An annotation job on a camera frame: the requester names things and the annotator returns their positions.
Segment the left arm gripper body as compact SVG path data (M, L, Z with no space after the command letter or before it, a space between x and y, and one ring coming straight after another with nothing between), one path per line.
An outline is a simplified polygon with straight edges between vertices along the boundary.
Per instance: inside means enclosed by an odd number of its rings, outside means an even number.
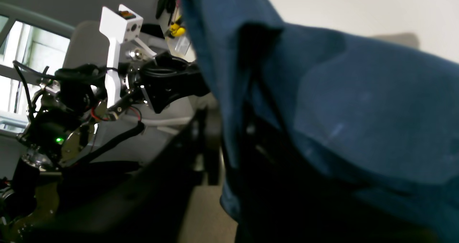
M124 63L124 95L161 113L172 102L210 93L196 61L163 52L148 61Z

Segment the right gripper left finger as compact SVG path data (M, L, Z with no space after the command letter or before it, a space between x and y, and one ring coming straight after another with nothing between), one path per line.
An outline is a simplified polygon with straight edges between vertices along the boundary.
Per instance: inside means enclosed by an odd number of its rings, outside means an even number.
M175 243L195 186L221 180L218 109L190 122L131 179L74 211L34 224L26 243Z

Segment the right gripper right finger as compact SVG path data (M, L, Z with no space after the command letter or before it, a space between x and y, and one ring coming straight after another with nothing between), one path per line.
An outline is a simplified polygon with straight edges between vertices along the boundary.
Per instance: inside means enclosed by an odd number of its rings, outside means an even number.
M366 182L328 178L308 163L289 137L243 108L238 243L429 243L426 227L358 199Z

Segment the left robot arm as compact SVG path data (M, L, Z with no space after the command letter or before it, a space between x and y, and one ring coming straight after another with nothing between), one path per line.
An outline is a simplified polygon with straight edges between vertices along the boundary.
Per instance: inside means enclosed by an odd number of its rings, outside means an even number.
M210 92L196 62L164 52L149 60L133 60L110 68L91 64L39 73L15 63L20 76L30 72L43 88L28 98L28 124L18 134L27 147L10 181L1 180L1 240L20 243L33 225L53 218L117 186L141 168L137 161L94 160L145 129L137 104L156 114L175 100ZM99 122L114 122L133 111L135 127L115 136L70 165L95 141Z

